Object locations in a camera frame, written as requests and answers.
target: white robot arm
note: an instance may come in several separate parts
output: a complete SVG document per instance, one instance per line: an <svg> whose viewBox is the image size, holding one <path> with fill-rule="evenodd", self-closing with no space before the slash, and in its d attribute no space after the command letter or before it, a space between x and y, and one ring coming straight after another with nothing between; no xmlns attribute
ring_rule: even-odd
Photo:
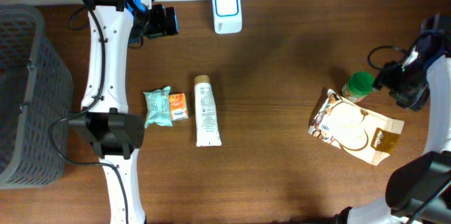
<svg viewBox="0 0 451 224"><path fill-rule="evenodd" d="M422 33L404 64L388 63L374 87L390 88L403 108L418 110L431 95L428 140L424 155L396 170L384 197L335 217L343 224L451 223L450 198L440 195L451 183L451 58L449 18L437 15L422 25Z"/></svg>
<svg viewBox="0 0 451 224"><path fill-rule="evenodd" d="M93 146L100 163L109 165L103 167L111 224L143 224L146 216L140 201L137 157L144 139L144 121L128 114L127 48L130 41L142 43L143 37L178 34L175 11L162 5L152 7L153 0L83 1L91 11L91 54L81 106L83 111L89 110L70 120L70 126Z"/></svg>

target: toothpaste tube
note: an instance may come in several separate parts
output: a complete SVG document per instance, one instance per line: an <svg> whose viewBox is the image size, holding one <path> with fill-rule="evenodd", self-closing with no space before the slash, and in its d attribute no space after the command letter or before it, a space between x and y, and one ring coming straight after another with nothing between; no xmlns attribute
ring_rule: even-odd
<svg viewBox="0 0 451 224"><path fill-rule="evenodd" d="M200 75L194 79L194 95L196 99L196 145L198 147L221 146L216 105L208 76Z"/></svg>

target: gray plastic basket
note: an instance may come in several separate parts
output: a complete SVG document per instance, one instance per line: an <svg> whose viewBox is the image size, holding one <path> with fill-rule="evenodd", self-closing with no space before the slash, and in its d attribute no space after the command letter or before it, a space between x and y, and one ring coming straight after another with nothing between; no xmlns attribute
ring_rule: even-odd
<svg viewBox="0 0 451 224"><path fill-rule="evenodd" d="M63 175L47 128L68 115L72 75L31 6L0 6L0 189L41 187ZM66 152L68 125L54 139Z"/></svg>

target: food package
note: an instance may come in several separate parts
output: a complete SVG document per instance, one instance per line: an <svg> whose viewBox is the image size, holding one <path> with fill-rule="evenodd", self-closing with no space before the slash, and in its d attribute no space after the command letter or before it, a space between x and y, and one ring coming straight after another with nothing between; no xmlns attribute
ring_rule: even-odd
<svg viewBox="0 0 451 224"><path fill-rule="evenodd" d="M342 99L333 90L309 127L309 134L372 165L389 157L404 121L382 116Z"/></svg>
<svg viewBox="0 0 451 224"><path fill-rule="evenodd" d="M171 109L169 108L170 91L171 87L165 87L153 92L144 92L147 102L145 128L153 123L160 126L172 127Z"/></svg>
<svg viewBox="0 0 451 224"><path fill-rule="evenodd" d="M188 108L185 94L170 94L169 106L171 107L172 121L188 118Z"/></svg>

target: wood grain surface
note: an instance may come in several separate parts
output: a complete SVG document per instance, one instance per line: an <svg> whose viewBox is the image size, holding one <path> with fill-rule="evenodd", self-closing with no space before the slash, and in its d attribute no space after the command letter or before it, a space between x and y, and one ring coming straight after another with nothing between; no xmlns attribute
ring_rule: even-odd
<svg viewBox="0 0 451 224"><path fill-rule="evenodd" d="M149 126L138 158L141 202L150 223L270 223L333 216L383 196L390 174L419 156L428 105L403 110L384 89L360 106L405 121L392 156L371 166L307 134L328 88L367 70L375 46L407 48L424 18L451 14L450 0L244 0L243 29L214 33L208 1L175 6L180 34L128 50L130 112L145 116L143 91L184 92L191 117ZM78 6L47 6L46 34L73 74L78 110L89 64L89 31L68 29ZM398 59L392 52L374 63ZM211 78L222 147L196 147L194 77ZM70 132L68 156L96 161ZM108 223L103 170L66 165L39 189L0 191L1 223Z"/></svg>

